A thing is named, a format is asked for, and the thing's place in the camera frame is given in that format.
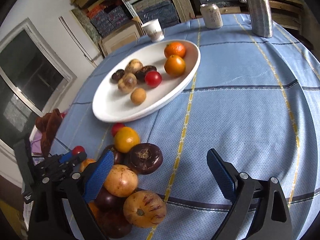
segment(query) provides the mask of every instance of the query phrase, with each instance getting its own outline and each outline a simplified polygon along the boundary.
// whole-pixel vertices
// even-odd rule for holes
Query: white cup
[[[164,39],[159,19],[146,22],[141,27],[143,31],[150,37],[151,41],[161,41]]]

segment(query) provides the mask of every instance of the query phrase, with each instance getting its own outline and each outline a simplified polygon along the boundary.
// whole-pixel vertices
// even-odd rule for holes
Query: red cherry tomato
[[[111,134],[114,137],[116,135],[116,133],[122,128],[125,127],[125,125],[123,123],[117,122],[113,125],[113,127],[111,128]]]
[[[78,145],[78,146],[73,148],[72,155],[77,155],[80,152],[85,152],[85,150],[84,150],[84,148],[82,146]]]
[[[150,71],[146,74],[144,80],[148,86],[155,88],[160,85],[162,76],[157,71]]]

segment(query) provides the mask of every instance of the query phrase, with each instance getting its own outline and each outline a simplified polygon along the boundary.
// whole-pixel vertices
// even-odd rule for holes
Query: white oval bowl
[[[186,55],[184,57],[186,71],[178,78],[170,77],[164,70],[164,63],[166,61],[164,48],[172,41],[179,41],[186,48]],[[140,60],[144,66],[155,66],[162,76],[162,82],[156,88],[150,88],[146,84],[137,85],[137,87],[142,87],[147,92],[146,100],[139,106],[131,102],[131,93],[122,93],[118,89],[117,84],[111,80],[114,72],[118,69],[125,69],[130,60],[135,58]],[[139,49],[117,64],[101,81],[93,97],[93,113],[103,122],[129,122],[145,117],[165,106],[179,95],[192,80],[199,64],[200,50],[190,41],[161,41]]]

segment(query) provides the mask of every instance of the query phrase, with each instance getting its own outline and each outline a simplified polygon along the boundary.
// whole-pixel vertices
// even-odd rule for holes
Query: metal screw
[[[272,178],[271,178],[271,181],[272,181],[272,183],[274,183],[274,184],[277,184],[277,183],[278,183],[278,179],[275,178],[275,177],[272,177]]]
[[[79,179],[80,176],[81,176],[81,174],[80,174],[79,172],[76,172],[76,173],[72,174],[71,177],[72,177],[73,179]]]
[[[246,174],[245,172],[241,172],[241,173],[240,173],[240,177],[241,177],[242,179],[247,179],[247,178],[249,178],[249,175]]]
[[[49,179],[48,177],[45,177],[45,178],[42,179],[42,183],[46,184],[46,183],[49,182],[49,180],[50,180],[50,179]]]

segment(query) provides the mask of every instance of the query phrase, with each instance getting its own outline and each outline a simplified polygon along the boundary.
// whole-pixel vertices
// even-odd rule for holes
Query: blue tablecloth
[[[255,36],[248,15],[223,15],[224,26],[202,19],[165,29],[165,39],[198,44],[201,62],[186,89],[159,111],[126,123],[142,142],[164,155],[139,187],[169,196],[167,217],[156,229],[133,228],[124,239],[211,239],[230,208],[206,164],[215,148],[223,160],[254,179],[277,177],[299,239],[320,209],[320,66],[294,37],[274,23],[270,39]],[[124,57],[151,44],[147,36],[110,54],[86,80],[63,120],[53,154],[82,145],[98,158],[112,144],[112,124],[99,121],[92,99],[105,75]],[[71,228],[83,239],[68,203]],[[245,237],[254,210],[238,239]]]

